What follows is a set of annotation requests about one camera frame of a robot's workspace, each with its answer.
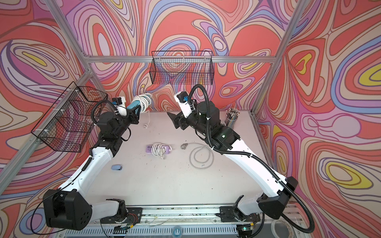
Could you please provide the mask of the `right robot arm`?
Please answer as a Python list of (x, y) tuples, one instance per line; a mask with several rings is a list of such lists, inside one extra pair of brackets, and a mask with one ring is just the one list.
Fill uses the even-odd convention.
[[(220, 111), (209, 100), (204, 86), (196, 84), (190, 92), (180, 91), (174, 95), (174, 100), (181, 109), (176, 115), (168, 113), (175, 128), (193, 128), (211, 150), (233, 161), (262, 189), (261, 194), (251, 199), (244, 200), (239, 196), (231, 207), (230, 219), (246, 222), (251, 215), (261, 213), (263, 217), (268, 216), (275, 220), (283, 218), (293, 228), (305, 234), (311, 234), (315, 230), (312, 213), (295, 192), (298, 181), (271, 168), (232, 128), (222, 124)], [(297, 225), (284, 214), (291, 198), (296, 200), (307, 215), (308, 227)]]

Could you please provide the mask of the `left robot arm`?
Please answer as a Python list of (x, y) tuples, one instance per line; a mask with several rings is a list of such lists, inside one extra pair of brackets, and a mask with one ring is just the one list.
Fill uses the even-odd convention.
[(122, 199), (107, 199), (91, 204), (87, 193), (103, 167), (118, 153), (126, 139), (123, 134), (130, 125), (137, 125), (143, 111), (140, 102), (125, 105), (124, 97), (112, 101), (101, 100), (91, 109), (90, 118), (100, 128), (97, 142), (89, 149), (89, 156), (80, 167), (57, 189), (45, 192), (43, 206), (46, 225), (63, 230), (84, 229), (90, 222), (106, 217), (126, 219), (128, 213)]

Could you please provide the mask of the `blue power strip with cord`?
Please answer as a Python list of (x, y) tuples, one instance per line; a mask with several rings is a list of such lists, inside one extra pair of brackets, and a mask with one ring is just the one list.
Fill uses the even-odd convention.
[(153, 96), (150, 93), (144, 93), (137, 95), (133, 98), (132, 102), (129, 104), (131, 107), (135, 107), (137, 105), (141, 105), (141, 113), (147, 113), (148, 114), (148, 122), (143, 126), (145, 129), (149, 128), (150, 124), (150, 111), (148, 108), (151, 106), (153, 102)]

